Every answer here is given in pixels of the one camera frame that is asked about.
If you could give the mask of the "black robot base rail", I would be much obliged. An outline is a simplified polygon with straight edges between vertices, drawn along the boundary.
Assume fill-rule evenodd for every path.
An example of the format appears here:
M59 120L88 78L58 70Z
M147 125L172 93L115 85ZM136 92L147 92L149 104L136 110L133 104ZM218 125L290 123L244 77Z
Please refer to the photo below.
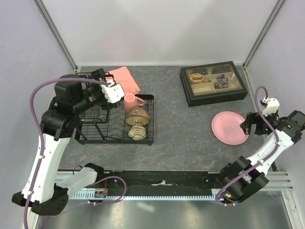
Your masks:
M209 196L212 189L221 189L218 173L204 171L140 171L105 170L89 188L107 187L109 196L187 197Z

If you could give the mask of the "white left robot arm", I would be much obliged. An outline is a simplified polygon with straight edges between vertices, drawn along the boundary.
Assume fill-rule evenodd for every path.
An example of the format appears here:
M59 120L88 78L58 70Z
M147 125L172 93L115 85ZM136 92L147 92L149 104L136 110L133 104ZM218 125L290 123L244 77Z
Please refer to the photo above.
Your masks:
M38 119L34 98L43 87L53 84L55 96L48 110ZM103 168L86 164L79 172L62 182L55 177L63 152L81 115L100 105L110 109L124 92L113 76L104 69L86 75L67 74L38 85L30 96L30 111L39 133L39 144L29 179L22 191L12 196L12 202L39 216L57 216L68 200L85 187L101 187L105 177Z

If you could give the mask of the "clear glass plate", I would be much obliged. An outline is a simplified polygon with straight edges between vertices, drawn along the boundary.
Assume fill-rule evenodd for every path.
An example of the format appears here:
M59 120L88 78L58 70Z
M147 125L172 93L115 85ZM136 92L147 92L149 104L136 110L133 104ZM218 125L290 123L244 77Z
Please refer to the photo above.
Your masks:
M99 109L95 106L80 115L83 122L96 122L100 116Z

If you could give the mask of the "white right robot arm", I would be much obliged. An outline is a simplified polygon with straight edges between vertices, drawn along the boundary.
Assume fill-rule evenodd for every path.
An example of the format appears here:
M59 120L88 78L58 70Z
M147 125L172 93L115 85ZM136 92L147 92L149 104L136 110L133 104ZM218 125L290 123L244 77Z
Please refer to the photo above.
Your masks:
M302 138L305 115L297 110L281 118L277 113L269 116L249 113L240 127L248 135L252 125L256 125L255 134L266 134L267 138L252 156L239 157L216 176L222 188L215 199L224 204L241 203L268 184L266 175L272 163Z

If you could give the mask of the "pink plate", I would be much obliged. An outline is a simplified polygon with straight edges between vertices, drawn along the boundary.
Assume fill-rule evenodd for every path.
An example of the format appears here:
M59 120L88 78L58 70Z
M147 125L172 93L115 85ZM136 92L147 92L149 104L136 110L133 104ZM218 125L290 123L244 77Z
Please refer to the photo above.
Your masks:
M220 112L212 120L212 131L223 143L233 146L240 145L249 137L240 127L244 121L245 119L235 112Z

